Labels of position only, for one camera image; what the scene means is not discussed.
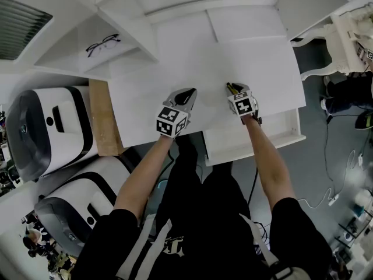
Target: black button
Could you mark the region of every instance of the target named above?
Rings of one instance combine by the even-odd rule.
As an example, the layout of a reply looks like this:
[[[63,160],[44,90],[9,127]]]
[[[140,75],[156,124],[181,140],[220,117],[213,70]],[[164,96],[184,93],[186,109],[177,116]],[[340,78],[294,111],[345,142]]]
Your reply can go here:
[[[53,125],[53,118],[47,117],[47,125]]]
[[[93,225],[94,224],[94,219],[92,217],[88,217],[87,222],[88,222],[89,225]]]

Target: white cable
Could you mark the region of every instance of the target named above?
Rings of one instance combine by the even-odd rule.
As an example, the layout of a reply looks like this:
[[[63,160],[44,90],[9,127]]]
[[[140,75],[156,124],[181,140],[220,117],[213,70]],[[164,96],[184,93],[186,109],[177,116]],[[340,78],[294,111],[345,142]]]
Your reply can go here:
[[[344,180],[343,180],[342,188],[340,189],[340,191],[339,191],[337,194],[334,194],[333,198],[334,198],[336,195],[340,194],[340,193],[342,192],[343,188],[344,188],[344,184],[346,183],[347,168],[348,168],[348,166],[349,166],[349,159],[350,159],[350,156],[351,156],[352,154],[354,154],[354,156],[353,156],[353,158],[352,158],[352,160],[351,160],[351,163],[350,163],[350,169],[352,170],[352,169],[354,169],[355,166],[356,166],[356,163],[355,163],[354,166],[352,166],[352,163],[354,162],[354,158],[355,158],[355,155],[356,155],[356,151],[355,151],[355,149],[354,149],[353,151],[350,152],[349,157],[347,158],[347,164],[346,164],[346,169],[345,169],[345,171],[344,171]],[[330,195],[332,194],[332,188],[329,187],[329,188],[326,190],[326,192],[325,192],[325,194],[324,194],[324,197],[323,197],[323,198],[321,199],[321,201],[317,204],[317,206],[310,206],[309,203],[308,203],[308,201],[307,201],[305,198],[298,199],[297,201],[298,201],[298,202],[299,202],[299,201],[304,201],[304,202],[308,205],[309,208],[316,209],[316,208],[319,207],[319,205],[324,201],[324,199],[325,199],[325,197],[326,197],[326,195],[327,195],[327,193],[328,193],[329,190],[330,190],[330,192],[329,192],[329,195],[328,195],[328,200],[330,201],[330,200],[333,199],[333,198],[330,197]]]

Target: vent grille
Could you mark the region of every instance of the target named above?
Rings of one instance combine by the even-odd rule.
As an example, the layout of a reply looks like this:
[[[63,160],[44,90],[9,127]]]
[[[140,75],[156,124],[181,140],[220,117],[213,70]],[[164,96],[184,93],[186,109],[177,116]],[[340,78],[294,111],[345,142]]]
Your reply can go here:
[[[15,60],[31,39],[52,19],[36,8],[0,0],[0,60]]]

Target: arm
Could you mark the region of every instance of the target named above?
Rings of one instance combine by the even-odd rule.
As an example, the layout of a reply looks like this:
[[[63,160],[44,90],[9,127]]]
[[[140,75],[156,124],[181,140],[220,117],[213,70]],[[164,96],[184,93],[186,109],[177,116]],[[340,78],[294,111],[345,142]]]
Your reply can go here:
[[[261,183],[272,211],[277,201],[286,197],[295,198],[289,172],[277,149],[259,124],[251,115],[241,118],[249,131]]]
[[[127,209],[139,219],[173,141],[161,135],[121,187],[114,209]]]

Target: white tabletop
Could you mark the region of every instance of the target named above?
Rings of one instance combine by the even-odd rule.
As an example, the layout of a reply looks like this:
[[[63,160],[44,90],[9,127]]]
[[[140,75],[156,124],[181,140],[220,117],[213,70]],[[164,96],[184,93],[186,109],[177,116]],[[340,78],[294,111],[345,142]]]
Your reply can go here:
[[[198,90],[191,123],[182,134],[240,123],[228,106],[227,82],[249,85],[261,116],[305,106],[297,61],[285,36],[218,43],[206,12],[160,23],[154,32],[160,62],[109,82],[123,146],[159,137],[156,111],[180,88]]]

